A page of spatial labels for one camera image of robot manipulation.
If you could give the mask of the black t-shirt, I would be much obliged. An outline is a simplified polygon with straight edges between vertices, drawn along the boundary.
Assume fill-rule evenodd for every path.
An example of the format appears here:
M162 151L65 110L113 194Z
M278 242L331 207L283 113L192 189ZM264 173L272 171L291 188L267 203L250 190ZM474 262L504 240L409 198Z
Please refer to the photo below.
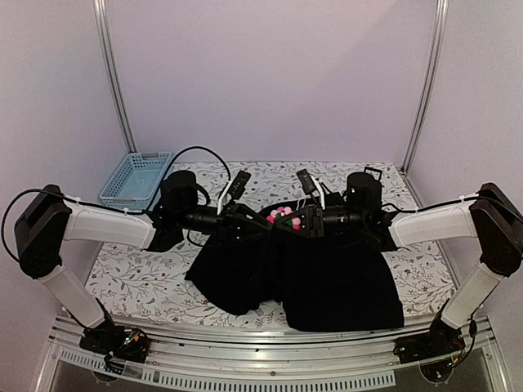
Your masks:
M270 208L255 211L270 222ZM186 279L213 305L244 315L266 301L282 305L303 332L358 332L405 323L392 273L356 229L301 238L272 225L269 235L219 243L212 235Z

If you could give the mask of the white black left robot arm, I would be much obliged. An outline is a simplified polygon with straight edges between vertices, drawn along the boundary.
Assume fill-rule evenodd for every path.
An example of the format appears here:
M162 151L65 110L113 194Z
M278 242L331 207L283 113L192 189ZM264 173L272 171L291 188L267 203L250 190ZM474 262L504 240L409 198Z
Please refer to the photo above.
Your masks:
M63 264L63 242L87 240L117 243L147 252L166 252L184 239L184 231L212 235L220 243L260 238L270 222L237 203L250 175L240 171L220 193L218 204L199 204L206 190L192 171L175 171L160 184L152 210L127 212L70 198L57 185L34 189L32 202L16 220L16 249L8 255L24 274L38 280L83 328L80 346L101 354L105 365L144 363L150 350L147 334L138 327L114 323L109 312Z

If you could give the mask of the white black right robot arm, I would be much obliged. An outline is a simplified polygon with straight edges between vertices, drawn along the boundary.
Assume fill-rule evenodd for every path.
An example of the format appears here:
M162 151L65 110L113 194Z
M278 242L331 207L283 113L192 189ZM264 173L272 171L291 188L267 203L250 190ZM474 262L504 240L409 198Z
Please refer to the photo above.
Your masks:
M427 332L395 342L394 355L401 363L445 356L445 367L455 368L471 352L461 336L464 325L476 337L473 314L522 261L522 215L494 183L453 201L415 210L403 210L382 202L382 184L367 167L348 175L345 198L328 206L326 188L298 172L307 195L319 194L310 204L293 211L277 211L270 222L276 228L304 238L319 238L358 230L381 252L448 238L477 238L481 246L478 266L438 311Z

